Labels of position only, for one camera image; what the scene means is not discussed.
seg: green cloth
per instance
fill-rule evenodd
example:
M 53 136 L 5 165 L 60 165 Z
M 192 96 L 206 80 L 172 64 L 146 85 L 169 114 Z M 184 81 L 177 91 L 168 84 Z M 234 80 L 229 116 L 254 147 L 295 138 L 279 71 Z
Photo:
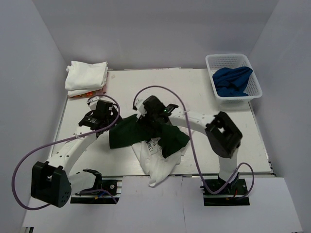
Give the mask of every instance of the green cloth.
M 150 129 L 137 123 L 136 114 L 129 116 L 109 131 L 109 146 L 111 149 L 128 147 L 160 137 L 158 144 L 162 147 L 163 157 L 167 158 L 189 142 L 189 137 L 176 126 L 159 124 L 156 128 L 157 130 Z

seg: wall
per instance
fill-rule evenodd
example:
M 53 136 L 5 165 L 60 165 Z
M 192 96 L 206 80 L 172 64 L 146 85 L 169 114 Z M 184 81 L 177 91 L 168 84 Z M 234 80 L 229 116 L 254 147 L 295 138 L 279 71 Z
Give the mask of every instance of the wall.
M 281 0 L 249 58 L 263 96 L 254 110 L 277 175 L 311 233 L 311 1 Z
M 0 32 L 0 231 L 15 233 L 25 211 L 13 198 L 11 176 L 27 152 L 53 138 L 66 98 L 66 64 L 31 0 L 1 1 Z M 32 165 L 48 151 L 26 160 L 17 174 L 25 204 Z
M 277 0 L 33 0 L 67 64 L 205 68 L 249 55 Z

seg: blue towel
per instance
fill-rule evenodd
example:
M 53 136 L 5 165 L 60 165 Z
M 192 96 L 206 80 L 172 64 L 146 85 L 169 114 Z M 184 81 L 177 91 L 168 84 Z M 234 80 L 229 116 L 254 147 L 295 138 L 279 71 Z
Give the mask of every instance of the blue towel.
M 248 96 L 243 91 L 247 87 L 252 72 L 253 70 L 249 67 L 217 70 L 213 75 L 217 94 L 221 97 Z

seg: wire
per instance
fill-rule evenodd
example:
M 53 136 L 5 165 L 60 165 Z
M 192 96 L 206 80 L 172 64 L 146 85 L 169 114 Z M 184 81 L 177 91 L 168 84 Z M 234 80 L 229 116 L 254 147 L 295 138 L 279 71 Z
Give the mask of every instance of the wire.
M 192 148 L 192 152 L 193 152 L 193 157 L 194 157 L 194 161 L 195 161 L 195 165 L 196 165 L 196 168 L 198 169 L 198 172 L 199 172 L 199 175 L 201 177 L 201 180 L 202 180 L 202 183 L 204 185 L 204 188 L 206 188 L 206 190 L 211 193 L 211 194 L 218 194 L 220 193 L 224 188 L 226 188 L 226 186 L 229 184 L 229 181 L 235 176 L 235 174 L 238 172 L 240 166 L 242 165 L 247 165 L 251 171 L 252 171 L 252 177 L 253 177 L 253 181 L 252 181 L 252 185 L 250 187 L 250 189 L 248 190 L 248 192 L 243 195 L 242 197 L 240 197 L 239 199 L 242 199 L 244 197 L 246 197 L 250 192 L 251 190 L 253 189 L 253 186 L 254 186 L 254 181 L 255 181 L 255 174 L 254 174 L 254 171 L 252 169 L 252 167 L 248 164 L 248 163 L 240 163 L 238 165 L 238 167 L 234 170 L 234 172 L 232 173 L 232 175 L 229 177 L 229 179 L 224 183 L 224 185 L 222 187 L 220 187 L 218 190 L 216 191 L 212 191 L 209 186 L 207 185 L 207 183 L 205 182 L 204 180 L 204 177 L 203 177 L 203 174 L 201 172 L 201 169 L 199 167 L 199 162 L 198 162 L 198 159 L 197 159 L 197 156 L 196 156 L 196 152 L 195 152 L 195 148 L 194 148 L 194 143 L 193 143 L 193 138 L 192 138 L 192 135 L 191 135 L 191 127 L 190 127 L 190 122 L 189 122 L 189 118 L 188 118 L 188 114 L 187 114 L 187 110 L 186 110 L 186 107 L 185 107 L 185 104 L 184 102 L 181 100 L 181 98 L 175 93 L 173 92 L 172 90 L 168 89 L 167 87 L 163 87 L 163 86 L 159 86 L 159 85 L 152 85 L 152 86 L 148 86 L 148 87 L 145 87 L 143 89 L 141 89 L 140 91 L 138 91 L 138 93 L 135 95 L 134 97 L 134 100 L 133 100 L 133 108 L 135 107 L 135 101 L 136 101 L 136 98 L 137 96 L 144 90 L 146 89 L 149 89 L 149 88 L 153 88 L 153 87 L 158 87 L 158 88 L 162 88 L 162 89 L 165 89 L 169 92 L 171 92 L 173 95 L 175 95 L 178 100 L 180 101 L 183 109 L 184 109 L 184 113 L 185 113 L 185 119 L 186 119 L 186 124 L 187 124 L 187 128 L 188 128 L 188 132 L 189 132 L 189 137 L 190 137 L 190 144 L 191 144 L 191 148 Z
M 95 189 L 95 190 L 81 191 L 80 193 L 84 194 L 84 193 L 93 193 L 93 192 L 102 192 L 102 193 L 98 196 L 98 198 L 99 198 L 100 196 L 102 196 L 104 193 L 106 193 L 106 194 L 108 194 L 108 195 L 113 199 L 113 201 L 114 201 L 116 204 L 118 203 L 117 200 L 115 199 L 115 197 L 114 197 L 111 193 L 109 193 L 107 190 L 104 190 L 104 189 Z
M 111 99 L 112 101 L 115 102 L 115 104 L 116 104 L 117 107 L 118 107 L 118 114 L 117 114 L 117 117 L 116 117 L 116 118 L 114 119 L 114 121 L 113 121 L 110 125 L 108 125 L 107 127 L 104 127 L 104 128 L 102 128 L 102 129 L 95 130 L 95 131 L 92 131 L 92 132 L 80 134 L 79 137 L 84 137 L 84 136 L 88 136 L 88 135 L 93 134 L 93 133 L 98 133 L 98 132 L 101 132 L 101 131 L 109 130 L 112 126 L 115 125 L 115 123 L 117 122 L 117 120 L 118 120 L 118 118 L 119 118 L 119 116 L 120 116 L 120 106 L 119 106 L 119 104 L 117 103 L 117 101 L 116 101 L 114 98 L 112 98 L 112 97 L 110 97 L 110 96 L 108 96 L 108 95 L 95 95 L 95 96 L 89 98 L 88 100 L 91 100 L 92 98 L 97 97 L 97 96 L 104 96 L 104 97 L 107 97 L 107 98 L 109 98 L 109 99 Z M 65 138 L 65 139 L 62 139 L 62 140 L 59 140 L 59 141 L 50 142 L 50 143 L 48 143 L 48 144 L 45 144 L 45 145 L 43 145 L 43 146 L 41 146 L 41 147 L 38 147 L 38 148 L 32 150 L 31 152 L 29 152 L 28 154 L 26 154 L 26 155 L 19 161 L 19 163 L 16 165 L 16 167 L 15 167 L 15 169 L 14 169 L 14 172 L 13 172 L 13 175 L 12 175 L 11 188 L 12 188 L 13 196 L 14 196 L 16 202 L 17 202 L 21 207 L 23 207 L 23 208 L 26 209 L 26 210 L 40 210 L 40 209 L 43 209 L 43 208 L 49 206 L 49 204 L 46 204 L 46 205 L 42 205 L 42 206 L 39 206 L 39 207 L 29 207 L 29 206 L 23 204 L 23 203 L 21 202 L 21 200 L 18 198 L 17 193 L 16 193 L 16 188 L 15 188 L 15 178 L 16 178 L 17 171 L 18 171 L 19 167 L 21 166 L 21 164 L 25 161 L 25 159 L 27 159 L 30 155 L 32 155 L 33 153 L 37 152 L 38 150 L 41 150 L 41 149 L 43 149 L 43 148 L 50 147 L 50 146 L 52 146 L 52 145 L 56 145 L 56 144 L 59 144 L 59 143 L 62 143 L 62 142 L 67 142 L 67 141 L 75 140 L 75 139 L 76 139 L 76 137 L 74 136 L 74 137 Z

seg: laundry basket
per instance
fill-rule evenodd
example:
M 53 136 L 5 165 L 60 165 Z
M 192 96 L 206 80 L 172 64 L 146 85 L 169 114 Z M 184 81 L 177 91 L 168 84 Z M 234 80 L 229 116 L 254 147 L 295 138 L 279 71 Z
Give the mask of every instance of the laundry basket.
M 241 97 L 221 97 L 217 94 L 216 87 L 213 80 L 213 74 L 224 67 L 227 68 L 238 68 L 238 67 L 250 67 L 252 66 L 249 63 L 248 58 L 243 54 L 214 54 L 208 55 L 205 58 L 207 69 L 209 72 L 209 77 L 213 86 L 214 94 L 216 97 L 216 101 L 219 104 L 231 104 L 231 103 L 243 103 L 249 102 L 254 98 L 259 98 L 262 96 L 262 90 L 258 83 L 257 77 L 253 71 L 251 76 L 249 77 L 247 87 L 244 93 L 248 94 L 248 96 Z

